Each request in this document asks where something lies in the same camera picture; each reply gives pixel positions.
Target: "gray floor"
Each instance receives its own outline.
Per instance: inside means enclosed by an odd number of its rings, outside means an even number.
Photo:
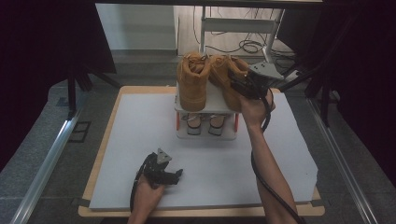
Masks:
[[[163,57],[155,59],[156,63],[118,63],[119,73],[112,77],[123,85],[175,86],[177,60],[178,58]],[[96,77],[92,77],[92,81],[93,89],[88,92],[87,102],[78,120],[81,125],[87,121],[91,123],[88,134],[80,142],[78,140],[81,140],[82,136],[78,133],[70,137],[75,142],[69,142],[65,146],[29,223],[100,223],[102,221],[101,218],[80,217],[78,202],[85,189],[118,90]],[[0,223],[8,223],[14,216],[66,118],[68,110],[64,103],[67,96],[65,85],[63,82],[51,88],[49,101],[35,127],[0,174],[0,210],[2,211]],[[363,223],[303,95],[305,85],[306,83],[302,83],[286,91],[286,95],[308,148],[317,163],[318,190],[326,207],[324,216],[305,217],[305,220],[307,223]],[[336,110],[336,105],[331,105],[329,112],[334,137],[372,205],[378,223],[395,223],[395,188],[359,138],[343,121]],[[119,223],[113,219],[106,219],[105,222]],[[148,223],[263,222],[262,218],[154,218],[148,221]]]

